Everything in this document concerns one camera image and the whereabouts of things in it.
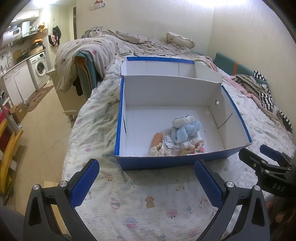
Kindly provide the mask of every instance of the striped cloth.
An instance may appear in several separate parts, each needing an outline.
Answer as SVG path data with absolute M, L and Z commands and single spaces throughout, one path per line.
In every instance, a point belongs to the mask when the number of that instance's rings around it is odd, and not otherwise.
M 254 71 L 254 77 L 268 83 L 266 78 L 264 78 L 264 76 L 257 70 Z M 267 93 L 260 93 L 260 101 L 264 108 L 272 112 L 275 107 L 275 103 L 272 99 L 269 87 L 267 87 Z M 276 112 L 276 116 L 283 121 L 286 130 L 292 133 L 292 124 L 288 117 L 280 110 Z

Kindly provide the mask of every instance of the kitchen shelf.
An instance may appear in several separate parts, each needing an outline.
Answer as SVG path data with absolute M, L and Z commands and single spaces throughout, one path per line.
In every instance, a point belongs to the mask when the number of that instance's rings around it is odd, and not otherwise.
M 13 45 L 21 45 L 23 44 L 27 39 L 30 39 L 32 36 L 34 36 L 36 33 L 38 33 L 38 31 L 34 31 L 31 34 L 25 36 L 25 37 L 20 37 L 19 39 L 16 39 L 13 42 Z

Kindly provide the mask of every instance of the clamp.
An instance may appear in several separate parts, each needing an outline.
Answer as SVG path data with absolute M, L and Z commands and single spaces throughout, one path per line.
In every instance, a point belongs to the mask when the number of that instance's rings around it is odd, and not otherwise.
M 223 240 L 270 241 L 270 228 L 263 193 L 258 185 L 251 189 L 225 182 L 203 160 L 195 162 L 194 172 L 212 206 L 218 211 L 197 241 L 219 241 L 232 214 L 242 205 L 236 224 Z
M 75 207 L 80 206 L 99 174 L 99 162 L 90 159 L 80 172 L 56 187 L 33 186 L 24 220 L 24 241 L 96 241 Z M 57 205 L 70 236 L 62 234 L 51 205 Z
M 296 197 L 296 166 L 291 164 L 291 158 L 266 145 L 260 146 L 260 152 L 279 166 L 269 164 L 246 148 L 239 151 L 240 160 L 255 170 L 257 185 L 276 196 Z

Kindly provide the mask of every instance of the tiled floor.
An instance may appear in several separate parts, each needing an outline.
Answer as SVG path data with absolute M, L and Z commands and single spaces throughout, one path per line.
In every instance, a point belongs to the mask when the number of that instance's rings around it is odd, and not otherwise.
M 18 168 L 13 198 L 16 211 L 24 214 L 34 184 L 61 181 L 71 123 L 52 88 L 21 124 L 24 133 L 14 158 Z

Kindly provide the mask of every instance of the white wall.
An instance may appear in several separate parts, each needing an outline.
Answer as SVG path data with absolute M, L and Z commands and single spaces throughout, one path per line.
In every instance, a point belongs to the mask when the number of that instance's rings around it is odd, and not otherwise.
M 204 0 L 139 1 L 108 0 L 104 8 L 89 11 L 94 0 L 77 0 L 77 37 L 93 26 L 137 33 L 166 41 L 174 32 L 195 42 L 192 49 L 207 53 L 213 20 L 213 5 Z
M 48 15 L 48 34 L 52 34 L 52 28 L 58 26 L 61 31 L 61 39 L 58 46 L 51 46 L 49 43 L 46 49 L 49 52 L 49 58 L 52 67 L 54 67 L 55 58 L 57 52 L 63 44 L 71 41 L 71 31 L 69 28 L 69 23 L 71 22 L 69 9 L 70 6 L 48 6 L 49 15 Z
M 264 75 L 296 131 L 296 44 L 277 15 L 261 0 L 215 7 L 208 55 L 217 51 Z

